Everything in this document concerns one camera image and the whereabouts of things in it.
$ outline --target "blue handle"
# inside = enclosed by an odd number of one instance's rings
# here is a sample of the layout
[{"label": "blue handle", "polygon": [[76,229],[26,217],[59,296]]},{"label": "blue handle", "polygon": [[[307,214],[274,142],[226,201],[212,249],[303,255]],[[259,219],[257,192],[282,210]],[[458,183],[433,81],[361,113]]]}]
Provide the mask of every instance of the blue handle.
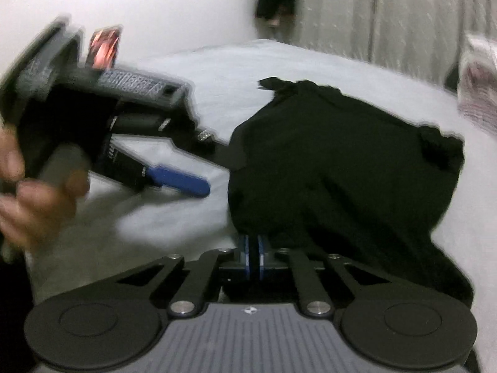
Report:
[{"label": "blue handle", "polygon": [[193,196],[206,197],[211,193],[211,185],[206,179],[172,168],[151,167],[147,170],[147,176],[157,185],[169,186]]}]

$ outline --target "ribbed gray surface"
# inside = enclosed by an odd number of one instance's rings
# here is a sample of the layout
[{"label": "ribbed gray surface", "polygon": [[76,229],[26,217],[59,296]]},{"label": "ribbed gray surface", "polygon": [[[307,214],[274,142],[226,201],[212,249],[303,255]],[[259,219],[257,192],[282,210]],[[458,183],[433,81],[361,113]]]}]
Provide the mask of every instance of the ribbed gray surface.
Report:
[{"label": "ribbed gray surface", "polygon": [[[171,323],[146,356],[109,373],[302,372],[393,371],[361,359],[330,322],[304,318],[291,304],[212,304],[198,318]],[[467,372],[457,366],[446,373]]]}]

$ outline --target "gray curtain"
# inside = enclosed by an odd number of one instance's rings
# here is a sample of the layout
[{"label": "gray curtain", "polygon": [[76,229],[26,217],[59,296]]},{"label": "gray curtain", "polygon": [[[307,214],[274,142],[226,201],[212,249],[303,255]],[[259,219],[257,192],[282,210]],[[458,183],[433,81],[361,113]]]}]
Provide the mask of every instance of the gray curtain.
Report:
[{"label": "gray curtain", "polygon": [[439,85],[464,32],[497,39],[497,0],[299,0],[298,7],[291,44]]}]

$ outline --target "black device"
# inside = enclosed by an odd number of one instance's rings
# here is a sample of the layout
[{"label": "black device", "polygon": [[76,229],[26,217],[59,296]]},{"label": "black device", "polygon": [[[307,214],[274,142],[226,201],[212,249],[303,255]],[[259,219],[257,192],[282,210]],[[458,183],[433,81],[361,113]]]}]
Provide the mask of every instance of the black device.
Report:
[{"label": "black device", "polygon": [[[67,18],[56,19],[0,85],[0,113],[4,123],[17,128],[26,177],[61,183],[83,162],[74,161],[74,155],[58,158],[58,148],[70,145],[82,150],[79,157],[94,172],[132,189],[167,184],[196,196],[209,193],[202,178],[153,168],[125,152],[112,142],[115,134],[169,138],[179,149],[222,167],[243,166],[239,154],[198,125],[188,83],[136,69],[79,64],[82,34]],[[62,163],[65,172],[60,172]],[[47,169],[59,171],[54,177]],[[3,185],[4,192],[15,192]],[[2,252],[6,258],[5,245]]]},{"label": "black device", "polygon": [[[96,172],[136,190],[153,186],[147,165],[116,147],[113,133],[169,138],[198,158],[243,167],[243,153],[199,126],[187,83],[79,64],[80,39],[58,19],[0,86],[27,176],[71,144]],[[190,263],[165,257],[54,296],[28,315],[25,336],[37,373],[461,373],[476,321],[458,300],[353,260],[309,259],[242,237],[235,250]]]}]

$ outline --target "white bed sheet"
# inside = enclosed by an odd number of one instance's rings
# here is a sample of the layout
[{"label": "white bed sheet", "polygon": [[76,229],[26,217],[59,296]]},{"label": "white bed sheet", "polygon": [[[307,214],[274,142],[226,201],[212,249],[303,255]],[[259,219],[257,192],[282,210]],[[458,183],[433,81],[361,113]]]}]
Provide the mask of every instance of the white bed sheet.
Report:
[{"label": "white bed sheet", "polygon": [[[338,87],[413,122],[439,125],[465,139],[465,164],[448,212],[433,240],[469,276],[476,291],[477,349],[485,372],[497,371],[497,140],[461,118],[455,96],[391,71],[324,53],[255,41],[207,48],[138,63],[195,86],[202,125],[228,140],[233,129],[272,98],[258,80],[276,76]],[[187,259],[234,246],[227,204],[227,170],[174,150],[164,140],[119,138],[152,163],[203,175],[212,184],[206,199],[179,199],[174,192],[132,194],[92,176],[91,191],[74,222],[32,266],[36,301],[105,278],[170,253]]]}]

